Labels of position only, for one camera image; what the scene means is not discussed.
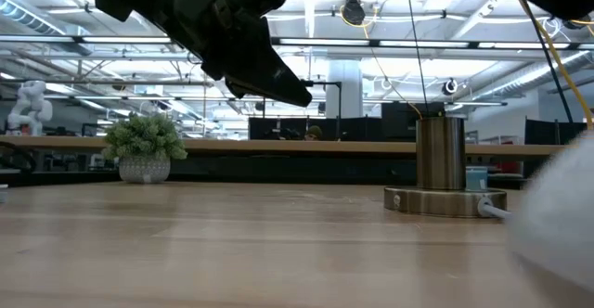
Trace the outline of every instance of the black monitor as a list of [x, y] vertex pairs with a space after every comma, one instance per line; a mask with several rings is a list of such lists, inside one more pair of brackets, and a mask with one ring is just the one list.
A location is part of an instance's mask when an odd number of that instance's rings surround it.
[[[439, 117], [444, 113], [444, 103], [430, 103], [429, 113], [425, 104], [417, 104], [423, 118]], [[419, 114], [406, 103], [381, 104], [381, 125], [386, 141], [416, 142]]]

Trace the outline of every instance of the table surface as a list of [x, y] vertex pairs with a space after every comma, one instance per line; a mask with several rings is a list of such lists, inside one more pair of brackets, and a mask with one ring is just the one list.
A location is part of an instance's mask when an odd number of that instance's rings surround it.
[[[0, 307], [548, 307], [497, 220], [384, 210], [382, 186], [9, 190]], [[519, 192], [510, 193], [513, 210]]]
[[[31, 148], [104, 148], [102, 137], [67, 136], [0, 136], [0, 141]], [[395, 142], [304, 142], [304, 141], [230, 141], [230, 140], [184, 140], [192, 150], [230, 151], [289, 151], [289, 152], [346, 152], [346, 153], [403, 153], [417, 151], [414, 143]], [[520, 145], [467, 145], [469, 155], [532, 155], [548, 156], [563, 149], [563, 146]]]

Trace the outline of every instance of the person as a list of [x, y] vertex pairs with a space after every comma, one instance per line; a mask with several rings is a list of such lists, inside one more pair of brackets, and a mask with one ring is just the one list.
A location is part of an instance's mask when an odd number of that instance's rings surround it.
[[305, 133], [305, 141], [320, 141], [322, 139], [322, 129], [319, 126], [311, 126]]

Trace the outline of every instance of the potted plant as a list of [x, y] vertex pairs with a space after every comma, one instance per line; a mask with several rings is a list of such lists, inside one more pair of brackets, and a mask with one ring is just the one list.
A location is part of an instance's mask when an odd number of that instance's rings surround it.
[[120, 159], [120, 177], [128, 183], [161, 183], [169, 176], [171, 159], [185, 159], [184, 142], [174, 123], [161, 115], [133, 116], [107, 130], [103, 151], [108, 160]]

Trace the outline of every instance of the white robot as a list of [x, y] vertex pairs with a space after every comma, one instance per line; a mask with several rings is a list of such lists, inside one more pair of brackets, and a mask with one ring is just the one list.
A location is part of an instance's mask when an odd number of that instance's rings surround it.
[[[44, 99], [45, 82], [28, 81], [19, 89], [17, 105], [8, 115], [7, 135], [21, 135], [20, 127], [29, 125], [31, 135], [40, 136], [43, 132], [43, 122], [52, 119], [54, 110], [52, 104]], [[22, 115], [26, 109], [29, 114]]]

